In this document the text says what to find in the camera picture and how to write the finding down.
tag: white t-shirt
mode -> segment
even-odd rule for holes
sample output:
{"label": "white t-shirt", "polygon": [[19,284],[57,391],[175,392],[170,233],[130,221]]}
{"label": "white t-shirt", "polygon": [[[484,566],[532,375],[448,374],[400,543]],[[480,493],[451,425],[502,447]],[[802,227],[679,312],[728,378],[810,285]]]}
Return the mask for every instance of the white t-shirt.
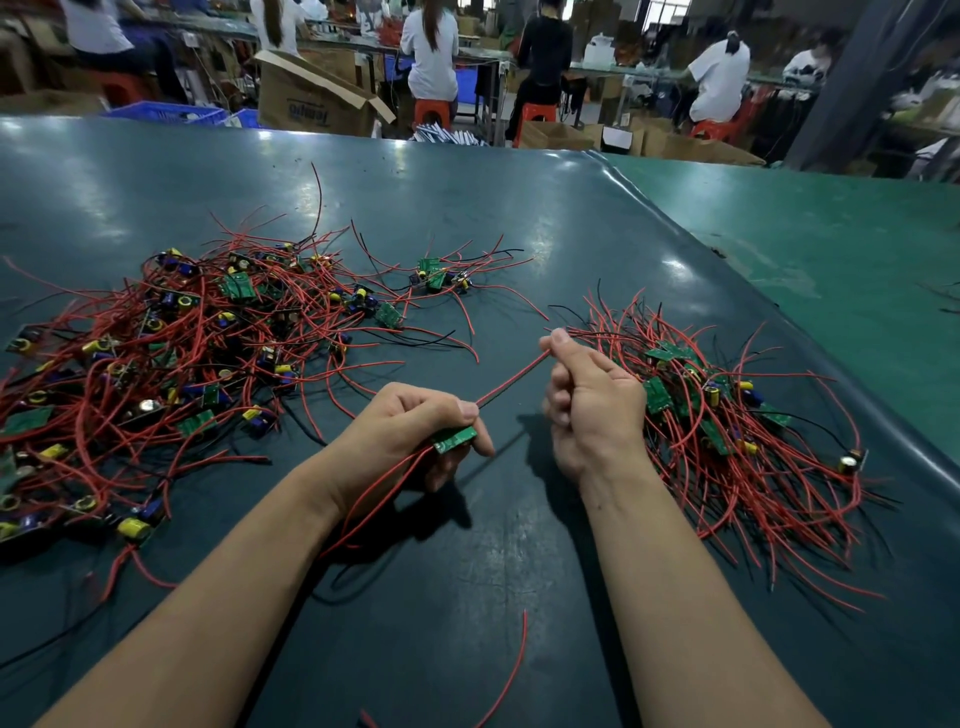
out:
{"label": "white t-shirt", "polygon": [[813,66],[814,73],[820,71],[827,75],[827,72],[830,70],[830,64],[832,59],[830,56],[824,56],[821,59],[818,59],[813,55],[811,51],[801,51],[796,56],[793,57],[793,60],[789,62],[786,68],[783,69],[784,76],[800,76],[805,78],[806,76],[812,76],[812,74],[805,74],[803,70],[811,65]]}
{"label": "white t-shirt", "polygon": [[734,54],[727,53],[727,41],[714,43],[687,67],[700,84],[700,95],[690,107],[693,121],[730,121],[740,108],[743,85],[750,71],[750,49],[742,40]]}
{"label": "white t-shirt", "polygon": [[417,9],[403,21],[400,50],[414,57],[410,70],[410,93],[417,99],[454,101],[457,98],[457,74],[453,57],[457,55],[457,18],[444,10],[437,23],[437,50],[430,48],[423,29],[423,10]]}
{"label": "white t-shirt", "polygon": [[116,0],[99,0],[93,8],[60,0],[60,6],[66,17],[67,41],[78,51],[103,56],[133,48],[117,21]]}
{"label": "white t-shirt", "polygon": [[294,0],[279,0],[279,3],[281,42],[279,45],[273,45],[267,38],[267,26],[263,22],[263,0],[250,0],[250,12],[253,14],[256,34],[260,37],[260,47],[268,51],[282,51],[291,56],[299,56],[297,26],[304,21],[303,9]]}

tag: person in white shirt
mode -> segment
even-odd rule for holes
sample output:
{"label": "person in white shirt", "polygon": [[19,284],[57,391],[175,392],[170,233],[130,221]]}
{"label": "person in white shirt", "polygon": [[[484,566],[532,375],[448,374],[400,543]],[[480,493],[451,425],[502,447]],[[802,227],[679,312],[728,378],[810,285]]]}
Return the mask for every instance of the person in white shirt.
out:
{"label": "person in white shirt", "polygon": [[306,33],[306,13],[294,0],[250,0],[260,47],[299,56],[297,29]]}
{"label": "person in white shirt", "polygon": [[726,40],[711,45],[686,70],[700,85],[700,93],[690,106],[690,120],[733,119],[750,71],[750,48],[740,36],[731,31]]}
{"label": "person in white shirt", "polygon": [[801,84],[814,84],[822,81],[833,65],[833,55],[840,44],[840,34],[826,31],[817,40],[817,44],[801,51],[783,69],[783,78]]}
{"label": "person in white shirt", "polygon": [[[146,14],[133,0],[120,0],[120,5],[134,20],[146,20]],[[120,27],[117,0],[60,0],[60,6],[66,18],[67,41],[77,52],[81,67],[133,76],[155,72],[164,96],[181,104],[189,103],[177,78],[170,47],[162,40],[131,43]]]}
{"label": "person in white shirt", "polygon": [[400,37],[400,52],[414,57],[407,83],[416,99],[449,102],[451,122],[457,112],[453,57],[458,51],[457,18],[441,0],[422,0],[403,22]]}

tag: green table surface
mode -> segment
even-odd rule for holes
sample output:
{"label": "green table surface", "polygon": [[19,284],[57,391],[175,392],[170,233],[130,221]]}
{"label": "green table surface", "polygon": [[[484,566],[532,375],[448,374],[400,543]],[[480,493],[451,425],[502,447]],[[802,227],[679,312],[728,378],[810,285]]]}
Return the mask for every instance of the green table surface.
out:
{"label": "green table surface", "polygon": [[[609,156],[927,439],[960,462],[960,187]],[[952,289],[960,297],[960,286]]]}

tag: person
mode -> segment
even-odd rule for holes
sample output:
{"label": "person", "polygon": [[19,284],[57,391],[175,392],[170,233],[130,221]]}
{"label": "person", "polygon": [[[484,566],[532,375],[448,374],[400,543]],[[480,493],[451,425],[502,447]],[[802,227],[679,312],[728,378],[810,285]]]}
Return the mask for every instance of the person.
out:
{"label": "person", "polygon": [[726,40],[713,43],[687,68],[700,85],[689,108],[690,120],[725,122],[740,108],[743,86],[750,71],[750,48],[730,31]]}
{"label": "person", "polygon": [[516,62],[521,68],[529,65],[530,75],[516,90],[508,140],[516,136],[524,104],[560,103],[561,78],[573,59],[573,31],[560,19],[562,4],[563,0],[541,0],[540,14],[530,18],[523,29]]}
{"label": "person", "polygon": [[783,78],[802,84],[813,84],[827,77],[833,64],[833,54],[840,44],[837,31],[825,31],[817,39],[817,44],[809,50],[801,51],[783,69]]}
{"label": "person", "polygon": [[299,56],[297,30],[306,35],[306,13],[295,0],[250,0],[260,47]]}
{"label": "person", "polygon": [[[556,360],[542,403],[553,455],[586,507],[643,724],[827,726],[654,470],[643,442],[643,385],[561,328],[540,347]],[[348,514],[369,514],[396,483],[391,473],[431,435],[467,425],[477,432],[472,448],[493,456],[475,403],[387,384],[340,437],[280,480],[37,728],[232,726],[334,526]],[[437,456],[425,489],[451,478],[469,447]]]}
{"label": "person", "polygon": [[457,115],[457,74],[453,57],[460,50],[457,18],[442,0],[422,0],[407,15],[400,35],[400,51],[414,57],[407,84],[415,99],[447,101],[450,122]]}
{"label": "person", "polygon": [[[147,15],[133,0],[119,0],[135,20]],[[117,0],[60,0],[66,18],[67,41],[77,52],[78,65],[101,73],[145,76],[156,73],[160,92],[180,104],[188,104],[177,78],[173,53],[159,38],[134,45],[120,27]]]}

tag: metal pillar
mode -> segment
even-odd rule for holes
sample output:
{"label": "metal pillar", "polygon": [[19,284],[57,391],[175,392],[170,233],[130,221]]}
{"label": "metal pillar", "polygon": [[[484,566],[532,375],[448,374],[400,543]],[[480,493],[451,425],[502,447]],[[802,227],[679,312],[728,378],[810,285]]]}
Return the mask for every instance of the metal pillar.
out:
{"label": "metal pillar", "polygon": [[948,0],[874,0],[794,140],[783,166],[842,172],[900,90]]}

